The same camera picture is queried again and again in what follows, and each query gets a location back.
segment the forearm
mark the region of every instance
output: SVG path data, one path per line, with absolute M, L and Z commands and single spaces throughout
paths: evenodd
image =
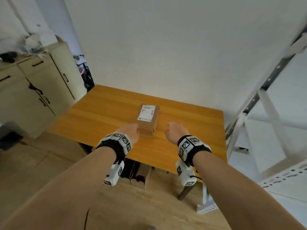
M 2 229 L 83 229 L 90 204 L 115 159 L 113 149 L 98 148 L 44 186 Z
M 232 229 L 304 229 L 255 182 L 209 152 L 193 164 Z

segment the black handle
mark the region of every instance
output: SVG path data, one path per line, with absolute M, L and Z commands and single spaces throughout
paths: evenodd
M 38 91 L 40 92 L 41 95 L 44 95 L 43 91 L 41 91 L 39 88 L 36 88 L 34 85 L 32 85 L 32 83 L 30 83 L 29 89 L 38 90 Z
M 44 104 L 44 106 L 46 106 L 46 104 L 44 103 L 44 101 L 41 98 L 39 98 L 39 100 Z
M 2 79 L 0 80 L 0 82 L 4 81 L 4 80 L 6 80 L 6 79 L 8 79 L 8 78 L 10 78 L 10 77 L 11 77 L 11 76 L 8 75 L 8 76 L 6 76 L 5 78 L 2 78 Z
M 63 73 L 63 76 L 65 77 L 66 81 L 69 82 L 69 80 L 67 79 L 65 73 Z
M 35 67 L 35 66 L 37 66 L 37 65 L 39 65 L 39 64 L 42 64 L 42 63 L 44 63 L 43 60 L 42 60 L 41 62 L 38 62 L 37 64 L 33 64 L 32 66 Z
M 48 100 L 48 98 L 46 96 L 45 96 L 45 99 L 47 100 L 48 104 L 50 104 L 50 102 L 49 102 L 49 100 Z

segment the wooden floor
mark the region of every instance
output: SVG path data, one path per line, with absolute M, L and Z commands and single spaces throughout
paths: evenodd
M 48 181 L 85 156 L 76 142 L 43 133 L 24 138 L 9 151 L 0 151 L 0 224 Z M 183 201 L 178 177 L 152 171 L 148 190 L 124 181 L 115 187 L 102 185 L 90 208 L 87 229 L 230 229 L 219 210 L 196 213 L 202 202 L 198 184 Z

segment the white label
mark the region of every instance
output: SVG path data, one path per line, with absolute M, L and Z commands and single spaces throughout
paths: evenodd
M 140 115 L 138 116 L 138 120 L 151 122 L 153 119 L 154 109 L 156 106 L 152 105 L 143 105 Z

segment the wooden table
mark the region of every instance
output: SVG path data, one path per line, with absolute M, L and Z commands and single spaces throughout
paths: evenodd
M 166 124 L 174 121 L 208 144 L 214 155 L 227 161 L 222 111 L 102 85 L 95 85 L 59 116 L 49 131 L 96 147 L 104 136 L 133 122 L 141 103 L 160 106 L 157 129 L 154 139 L 141 137 L 127 158 L 177 174 L 178 148 L 164 135 Z

